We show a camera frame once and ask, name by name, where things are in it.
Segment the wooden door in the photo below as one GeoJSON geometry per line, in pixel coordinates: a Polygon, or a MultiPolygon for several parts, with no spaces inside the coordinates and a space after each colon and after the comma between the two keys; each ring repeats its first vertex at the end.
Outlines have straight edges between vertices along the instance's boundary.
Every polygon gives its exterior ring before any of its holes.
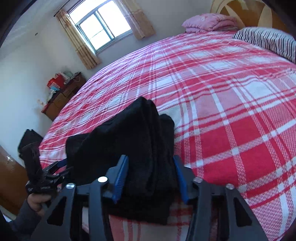
{"type": "Polygon", "coordinates": [[[0,146],[0,205],[17,215],[27,198],[27,172],[0,146]]]}

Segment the wall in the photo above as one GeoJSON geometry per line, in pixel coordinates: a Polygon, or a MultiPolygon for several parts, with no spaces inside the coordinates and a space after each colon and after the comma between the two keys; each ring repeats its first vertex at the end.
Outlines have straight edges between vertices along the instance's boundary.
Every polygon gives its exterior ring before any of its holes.
{"type": "MultiPolygon", "coordinates": [[[[156,30],[156,35],[137,40],[130,35],[113,44],[99,54],[102,63],[93,70],[86,70],[77,56],[72,44],[56,18],[51,17],[41,31],[41,41],[50,58],[60,70],[70,70],[73,73],[81,71],[87,79],[103,67],[117,59],[164,38],[183,33],[182,23],[195,15],[210,11],[211,0],[136,0],[156,30]]],[[[71,0],[66,6],[68,10],[77,0],[71,0]]]]}
{"type": "Polygon", "coordinates": [[[37,100],[46,100],[56,69],[38,36],[0,60],[0,145],[20,164],[17,147],[25,130],[44,136],[51,126],[37,100]]]}

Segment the metal screw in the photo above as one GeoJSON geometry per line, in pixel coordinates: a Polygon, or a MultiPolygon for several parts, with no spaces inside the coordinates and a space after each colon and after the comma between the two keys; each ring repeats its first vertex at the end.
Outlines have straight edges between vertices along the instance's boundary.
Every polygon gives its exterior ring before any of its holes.
{"type": "Polygon", "coordinates": [[[196,177],[193,179],[196,183],[201,183],[203,179],[201,177],[196,177]]]}
{"type": "Polygon", "coordinates": [[[228,188],[229,190],[233,190],[233,189],[234,189],[234,185],[231,184],[231,183],[228,183],[228,184],[226,185],[226,188],[228,188]]]}
{"type": "Polygon", "coordinates": [[[98,182],[100,182],[100,183],[105,183],[106,181],[108,181],[107,177],[99,177],[98,178],[98,182]]]}
{"type": "Polygon", "coordinates": [[[75,187],[75,184],[74,183],[68,183],[67,185],[66,185],[66,188],[67,189],[72,189],[72,188],[74,188],[75,187]]]}

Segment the person's arm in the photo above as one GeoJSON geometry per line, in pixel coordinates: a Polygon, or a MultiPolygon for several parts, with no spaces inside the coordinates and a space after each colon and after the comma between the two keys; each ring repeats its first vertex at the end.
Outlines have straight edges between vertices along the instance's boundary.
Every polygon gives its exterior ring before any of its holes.
{"type": "Polygon", "coordinates": [[[24,201],[19,214],[14,221],[9,222],[20,241],[27,241],[44,215],[42,203],[51,199],[46,194],[31,194],[24,201]]]}

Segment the plaid bedspread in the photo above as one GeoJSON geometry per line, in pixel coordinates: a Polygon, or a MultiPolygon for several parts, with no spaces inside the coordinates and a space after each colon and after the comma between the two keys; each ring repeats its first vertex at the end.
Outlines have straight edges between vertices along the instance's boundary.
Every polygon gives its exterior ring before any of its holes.
{"type": "MultiPolygon", "coordinates": [[[[232,34],[177,35],[99,71],[53,122],[40,145],[42,166],[66,157],[69,136],[144,96],[174,120],[184,165],[210,183],[234,184],[268,239],[279,240],[296,217],[296,65],[232,34]]],[[[177,200],[167,226],[110,221],[115,241],[180,241],[190,218],[177,200]]]]}

